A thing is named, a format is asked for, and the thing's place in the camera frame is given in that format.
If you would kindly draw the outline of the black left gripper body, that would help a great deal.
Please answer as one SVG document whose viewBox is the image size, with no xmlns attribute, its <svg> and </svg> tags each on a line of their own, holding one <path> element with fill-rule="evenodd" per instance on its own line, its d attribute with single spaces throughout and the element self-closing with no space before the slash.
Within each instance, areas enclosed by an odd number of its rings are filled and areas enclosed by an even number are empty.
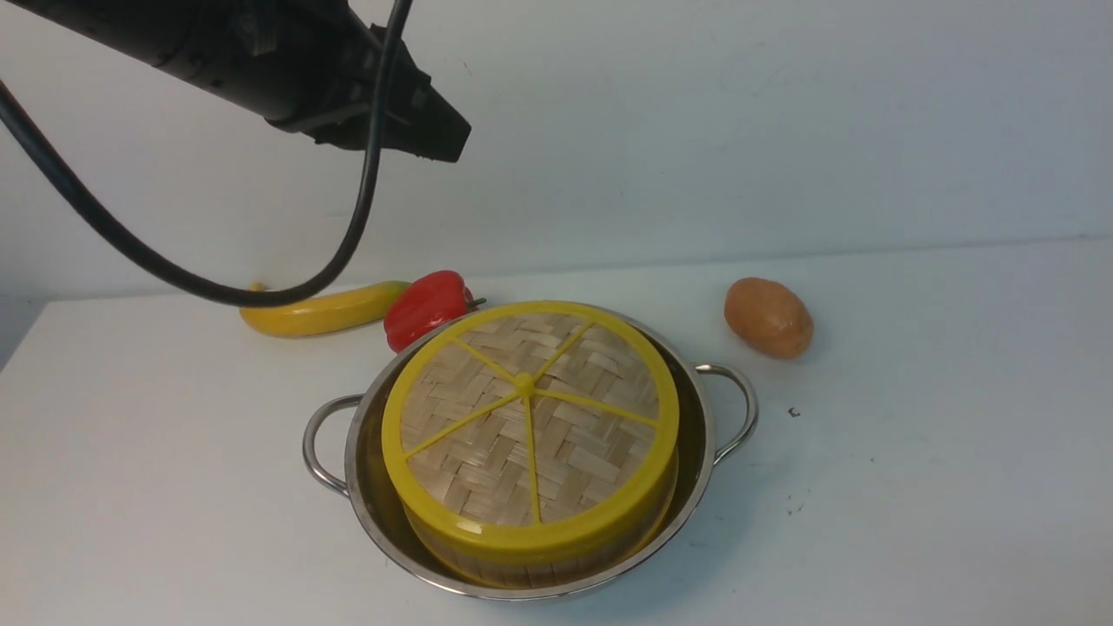
<svg viewBox="0 0 1113 626">
<path fill-rule="evenodd" d="M 382 55 L 394 33 L 346 1 L 190 1 L 164 74 L 237 104 L 278 130 L 338 148 L 370 135 Z"/>
</svg>

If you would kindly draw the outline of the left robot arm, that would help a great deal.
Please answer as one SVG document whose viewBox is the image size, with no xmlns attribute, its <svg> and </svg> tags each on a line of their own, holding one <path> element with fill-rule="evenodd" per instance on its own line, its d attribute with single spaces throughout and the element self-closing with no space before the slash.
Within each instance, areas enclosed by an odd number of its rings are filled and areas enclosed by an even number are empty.
<svg viewBox="0 0 1113 626">
<path fill-rule="evenodd" d="M 382 25 L 346 1 L 23 1 L 20 7 L 321 145 L 362 150 Z"/>
</svg>

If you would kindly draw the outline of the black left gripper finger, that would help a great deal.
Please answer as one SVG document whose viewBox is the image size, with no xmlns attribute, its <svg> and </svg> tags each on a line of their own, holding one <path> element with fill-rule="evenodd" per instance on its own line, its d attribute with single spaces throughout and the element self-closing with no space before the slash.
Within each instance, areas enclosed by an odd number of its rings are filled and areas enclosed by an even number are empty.
<svg viewBox="0 0 1113 626">
<path fill-rule="evenodd" d="M 390 88 L 383 148 L 429 160 L 456 163 L 470 123 L 430 84 Z"/>
</svg>

